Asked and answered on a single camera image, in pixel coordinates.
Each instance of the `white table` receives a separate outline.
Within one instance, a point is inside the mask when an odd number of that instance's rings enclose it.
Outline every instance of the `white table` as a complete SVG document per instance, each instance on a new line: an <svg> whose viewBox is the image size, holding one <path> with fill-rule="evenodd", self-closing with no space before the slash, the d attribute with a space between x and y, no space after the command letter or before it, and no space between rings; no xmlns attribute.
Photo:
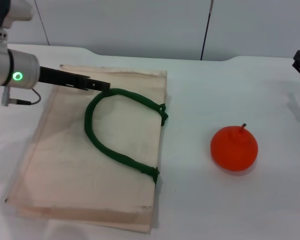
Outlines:
<svg viewBox="0 0 300 240"><path fill-rule="evenodd" d="M83 48L11 45L61 64L168 71L167 113L151 234L17 217L4 199L51 86L38 106L0 105L0 240L300 240L300 75L292 59L241 56L190 61L96 55ZM34 101L29 90L14 97ZM255 168L234 176L210 157L224 126L247 124L258 141Z"/></svg>

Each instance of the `white wall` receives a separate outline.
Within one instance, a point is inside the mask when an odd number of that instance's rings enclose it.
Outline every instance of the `white wall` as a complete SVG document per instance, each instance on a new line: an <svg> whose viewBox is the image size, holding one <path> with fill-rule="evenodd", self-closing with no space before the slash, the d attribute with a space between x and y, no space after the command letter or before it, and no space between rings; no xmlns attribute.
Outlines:
<svg viewBox="0 0 300 240"><path fill-rule="evenodd" d="M11 44L48 45L44 28L39 18L35 0L27 0L35 10L32 21L14 22L8 32L8 42Z"/></svg>
<svg viewBox="0 0 300 240"><path fill-rule="evenodd" d="M97 54L199 60L210 0L36 0L49 42Z"/></svg>
<svg viewBox="0 0 300 240"><path fill-rule="evenodd" d="M292 58L300 49L300 0L215 0L204 60Z"/></svg>

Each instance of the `green led light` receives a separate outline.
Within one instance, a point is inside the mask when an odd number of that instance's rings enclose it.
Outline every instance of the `green led light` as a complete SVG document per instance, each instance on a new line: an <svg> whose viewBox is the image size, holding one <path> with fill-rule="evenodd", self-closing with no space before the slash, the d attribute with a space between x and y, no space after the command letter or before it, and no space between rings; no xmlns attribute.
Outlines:
<svg viewBox="0 0 300 240"><path fill-rule="evenodd" d="M17 71L12 75L12 77L13 77L13 80L20 81L24 76L22 75L21 72Z"/></svg>

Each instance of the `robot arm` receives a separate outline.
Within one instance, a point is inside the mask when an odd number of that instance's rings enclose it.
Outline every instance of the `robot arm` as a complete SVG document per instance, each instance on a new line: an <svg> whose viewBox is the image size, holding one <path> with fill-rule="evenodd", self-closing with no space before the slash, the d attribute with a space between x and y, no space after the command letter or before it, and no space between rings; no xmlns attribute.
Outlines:
<svg viewBox="0 0 300 240"><path fill-rule="evenodd" d="M34 11L25 0L0 0L0 86L4 86L2 105L23 104L10 99L10 88L33 89L38 82L81 90L104 91L110 84L89 79L88 76L40 67L33 54L8 49L8 33L14 21L29 21Z"/></svg>

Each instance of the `green strap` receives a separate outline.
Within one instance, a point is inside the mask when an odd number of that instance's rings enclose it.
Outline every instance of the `green strap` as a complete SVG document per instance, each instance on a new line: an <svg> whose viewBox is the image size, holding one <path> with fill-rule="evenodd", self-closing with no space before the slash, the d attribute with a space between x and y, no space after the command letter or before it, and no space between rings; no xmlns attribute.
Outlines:
<svg viewBox="0 0 300 240"><path fill-rule="evenodd" d="M93 130L93 114L94 110L96 108L96 105L104 98L111 97L114 95L122 95L127 98L130 98L132 100L135 100L155 111L157 111L161 115L161 126L165 124L165 121L168 118L168 114L165 113L166 111L166 105L165 104L156 104L154 101L131 91L119 89L119 88L111 88L107 91L103 91L99 93L88 105L88 107L85 110L85 116L84 116L84 131L85 134L88 136L90 141L93 143L93 145L100 150L103 154L107 155L108 157L112 158L113 160L124 164L126 166L129 166L131 168L134 168L138 171L140 171L143 174L147 174L150 177L152 177L154 183L157 183L159 170L158 168L154 168L148 165L145 165L143 163L137 162L133 160L132 158L120 154L118 152L115 152L109 148L107 148L105 145L103 145L96 137L94 130Z"/></svg>

